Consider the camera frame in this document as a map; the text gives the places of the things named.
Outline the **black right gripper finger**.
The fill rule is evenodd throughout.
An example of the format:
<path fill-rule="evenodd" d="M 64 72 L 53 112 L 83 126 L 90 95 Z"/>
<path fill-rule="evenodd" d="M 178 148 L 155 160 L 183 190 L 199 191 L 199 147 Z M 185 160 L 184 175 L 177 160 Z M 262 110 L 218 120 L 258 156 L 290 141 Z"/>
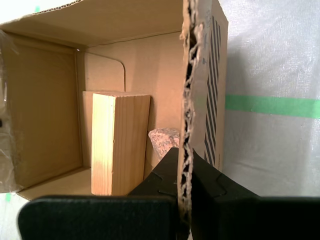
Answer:
<path fill-rule="evenodd" d="M 193 154 L 195 240 L 318 240 L 319 197 L 259 196 Z"/>
<path fill-rule="evenodd" d="M 24 240 L 175 240 L 178 149 L 124 196 L 49 195 L 17 217 Z"/>

